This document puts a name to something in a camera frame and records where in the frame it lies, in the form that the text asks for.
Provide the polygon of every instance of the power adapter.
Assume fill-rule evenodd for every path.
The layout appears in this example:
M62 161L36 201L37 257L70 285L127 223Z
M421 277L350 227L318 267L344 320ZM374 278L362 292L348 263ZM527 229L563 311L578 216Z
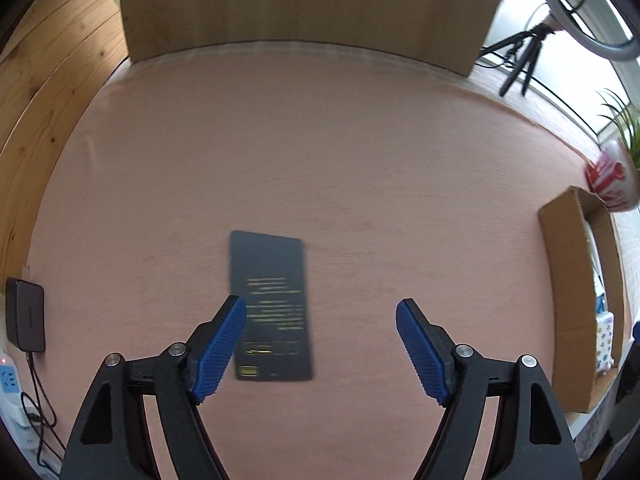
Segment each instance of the power adapter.
M18 278L6 279L7 339L23 352L44 352L44 290Z

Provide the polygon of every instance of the wooden wall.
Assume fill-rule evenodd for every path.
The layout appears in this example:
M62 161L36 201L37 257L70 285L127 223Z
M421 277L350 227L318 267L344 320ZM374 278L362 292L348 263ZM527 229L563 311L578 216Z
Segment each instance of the wooden wall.
M49 177L126 58L113 0L35 0L0 52L0 280L21 276Z
M121 20L113 0L35 0L0 52L2 287L5 277L22 275L40 200L66 140L129 52L139 60L205 44L309 40L375 48L466 74L499 1L121 0Z
M500 0L120 0L133 61L207 44L303 40L468 75Z

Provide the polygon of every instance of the power strip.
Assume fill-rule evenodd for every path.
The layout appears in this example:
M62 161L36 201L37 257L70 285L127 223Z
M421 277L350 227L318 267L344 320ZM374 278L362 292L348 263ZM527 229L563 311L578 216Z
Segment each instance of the power strip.
M21 393L22 385L14 360L4 352L0 352L0 416L18 447L33 449L38 447L38 435L33 431L29 419L24 413L20 400ZM27 412L34 415L31 420L37 427L39 424L38 410L27 399L24 403Z
M62 469L62 462L53 455L46 447L42 448L42 452L40 454L40 463L48 465L51 469L53 469L53 473L47 469L46 466L41 466L37 462L36 450L28 449L22 450L22 454L29 461L31 468L38 474L38 476L42 480L58 480L60 476L60 470Z

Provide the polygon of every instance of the metal screw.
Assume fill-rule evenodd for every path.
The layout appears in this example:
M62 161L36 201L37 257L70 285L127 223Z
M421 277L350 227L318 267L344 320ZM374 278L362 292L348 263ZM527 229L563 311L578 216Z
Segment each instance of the metal screw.
M533 355L523 355L522 364L524 364L527 368L533 368L538 364L538 361L536 361L536 358L533 357Z
M169 354L172 356L182 355L186 352L187 345L184 343L174 343L169 346Z
M120 354L109 354L104 360L104 364L107 366L115 366L120 362Z
M458 345L456 346L456 353L460 357L471 357L474 354L474 349L469 345Z

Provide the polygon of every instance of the blue gripper pad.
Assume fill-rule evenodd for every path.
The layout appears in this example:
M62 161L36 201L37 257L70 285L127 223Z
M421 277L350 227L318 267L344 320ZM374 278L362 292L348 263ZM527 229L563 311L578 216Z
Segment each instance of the blue gripper pad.
M213 320L193 332L187 347L187 387L200 404L213 394L246 322L246 304L237 296L229 296Z
M406 299L396 307L396 328L406 348L424 392L447 406L457 385L453 341L442 327L429 323L414 300Z

